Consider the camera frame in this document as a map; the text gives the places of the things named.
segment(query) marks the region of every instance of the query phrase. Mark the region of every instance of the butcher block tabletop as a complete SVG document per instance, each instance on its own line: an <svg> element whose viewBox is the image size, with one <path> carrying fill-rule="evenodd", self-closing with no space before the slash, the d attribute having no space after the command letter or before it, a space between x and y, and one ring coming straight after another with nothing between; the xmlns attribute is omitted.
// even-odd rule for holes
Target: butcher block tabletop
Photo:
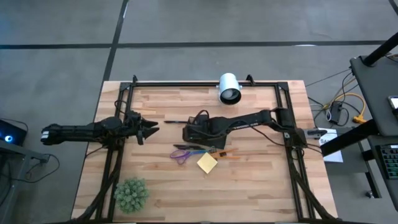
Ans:
<svg viewBox="0 0 398 224"><path fill-rule="evenodd" d="M304 82L283 82L289 83L298 128L313 128ZM114 116L119 85L120 82L104 82L95 121ZM182 140L184 124L165 124L164 120L186 121L200 110L207 110L210 117L229 118L273 109L277 105L273 87L243 87L241 93L238 104L226 106L218 101L215 87L134 88L131 109L145 119L159 122L160 130L144 140L143 146L138 145L135 137L127 139L119 181L133 177L145 179L149 197L144 209L137 213L125 215L116 207L114 222L297 221L285 148L271 143L254 130L246 128L231 132L225 148L237 148L229 155L240 159L219 159L209 174L197 164L202 155L191 156L183 165L169 157L176 150L173 144L185 144ZM256 128L273 141L283 143L281 133L267 126ZM318 144L316 140L308 142ZM99 147L101 145L97 143L90 143L87 153ZM304 150L310 188L327 211L337 217L322 155ZM86 158L72 218L81 215L99 192L105 159L106 149ZM303 212L308 217L305 197L302 191L300 193ZM109 195L108 192L104 216L108 211Z"/></svg>

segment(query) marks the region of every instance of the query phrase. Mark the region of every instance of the concrete floor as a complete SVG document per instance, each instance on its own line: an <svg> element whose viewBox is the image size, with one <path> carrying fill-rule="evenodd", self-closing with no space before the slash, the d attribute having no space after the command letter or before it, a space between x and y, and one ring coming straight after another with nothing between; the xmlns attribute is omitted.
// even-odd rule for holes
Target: concrete floor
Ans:
<svg viewBox="0 0 398 224"><path fill-rule="evenodd" d="M0 45L88 44L113 39L122 0L0 1ZM120 43L206 41L386 40L398 31L388 0L131 0ZM319 80L349 66L349 59L376 45L119 49L110 80L215 80L233 72L257 80ZM109 49L0 50L0 117L25 121L25 147L58 156L57 173L25 184L14 223L59 222L70 218L86 144L43 146L40 131L51 123L92 122ZM344 75L307 88L327 102ZM360 108L356 98L347 102ZM319 126L329 127L322 118ZM52 170L50 162L38 170ZM364 174L330 175L339 217L395 223L379 171L383 198L370 200Z"/></svg>

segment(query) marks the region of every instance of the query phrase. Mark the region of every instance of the table leg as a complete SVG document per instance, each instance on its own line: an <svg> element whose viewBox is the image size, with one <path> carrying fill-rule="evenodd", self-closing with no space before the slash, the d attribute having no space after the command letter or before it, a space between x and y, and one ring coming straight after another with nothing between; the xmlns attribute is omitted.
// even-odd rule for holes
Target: table leg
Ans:
<svg viewBox="0 0 398 224"><path fill-rule="evenodd" d="M337 138L328 141L321 146L323 156L330 155L340 149L352 145L360 140L367 138L370 135L379 134L376 122L371 119L364 124L348 131Z"/></svg>

